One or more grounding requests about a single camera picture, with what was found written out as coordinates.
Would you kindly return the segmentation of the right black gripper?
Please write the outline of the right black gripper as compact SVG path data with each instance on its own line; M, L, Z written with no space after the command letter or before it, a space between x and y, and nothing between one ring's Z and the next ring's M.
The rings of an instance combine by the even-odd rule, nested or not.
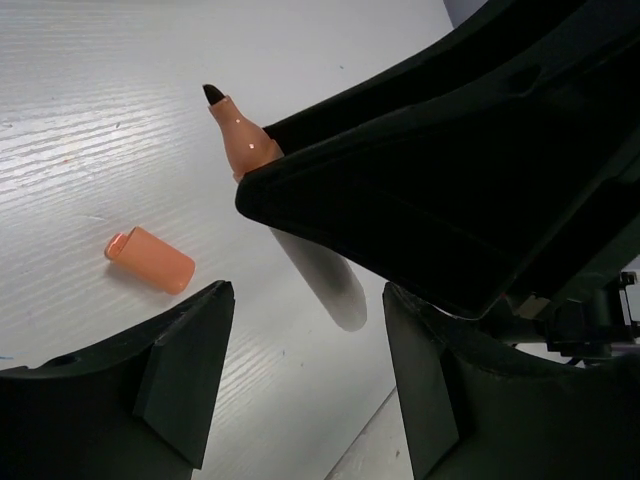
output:
M639 274L628 266L638 254L638 201L581 208L504 294L500 341L543 343L571 365L638 354Z

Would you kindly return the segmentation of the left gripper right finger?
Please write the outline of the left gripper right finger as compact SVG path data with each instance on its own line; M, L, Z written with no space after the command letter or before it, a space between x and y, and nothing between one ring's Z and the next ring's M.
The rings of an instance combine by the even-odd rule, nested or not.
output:
M417 479L635 479L639 359L581 369L523 353L387 284Z

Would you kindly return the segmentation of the orange highlighter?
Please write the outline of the orange highlighter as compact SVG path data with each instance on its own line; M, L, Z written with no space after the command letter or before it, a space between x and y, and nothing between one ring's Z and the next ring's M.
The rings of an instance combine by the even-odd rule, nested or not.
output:
M280 202L273 188L255 187L248 181L285 157L281 146L244 115L231 96L212 84L204 84L202 90L220 130L233 179L240 187L239 210L254 221L263 216L275 240L338 327L347 332L361 329L367 322L366 296L348 261L301 236L281 219L299 206L296 198Z

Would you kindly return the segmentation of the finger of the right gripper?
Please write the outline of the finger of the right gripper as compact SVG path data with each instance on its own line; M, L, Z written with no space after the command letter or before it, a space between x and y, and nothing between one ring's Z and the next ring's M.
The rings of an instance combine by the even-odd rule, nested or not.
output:
M583 207L639 203L639 53L547 59L285 155L248 179L290 228L478 318Z
M488 1L449 34L339 94L264 128L287 154L448 94L500 67L593 1Z

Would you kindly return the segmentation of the orange highlighter cap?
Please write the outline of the orange highlighter cap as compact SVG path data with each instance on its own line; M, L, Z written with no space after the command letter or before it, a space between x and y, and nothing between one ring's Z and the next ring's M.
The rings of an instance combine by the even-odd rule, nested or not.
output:
M169 295L182 293L194 276L194 260L136 226L107 243L105 257L114 265Z

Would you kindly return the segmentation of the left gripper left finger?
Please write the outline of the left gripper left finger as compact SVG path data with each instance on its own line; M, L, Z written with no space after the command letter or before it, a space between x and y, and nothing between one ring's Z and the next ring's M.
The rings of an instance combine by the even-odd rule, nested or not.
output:
M37 368L1 373L5 479L188 479L204 462L234 315L217 281Z

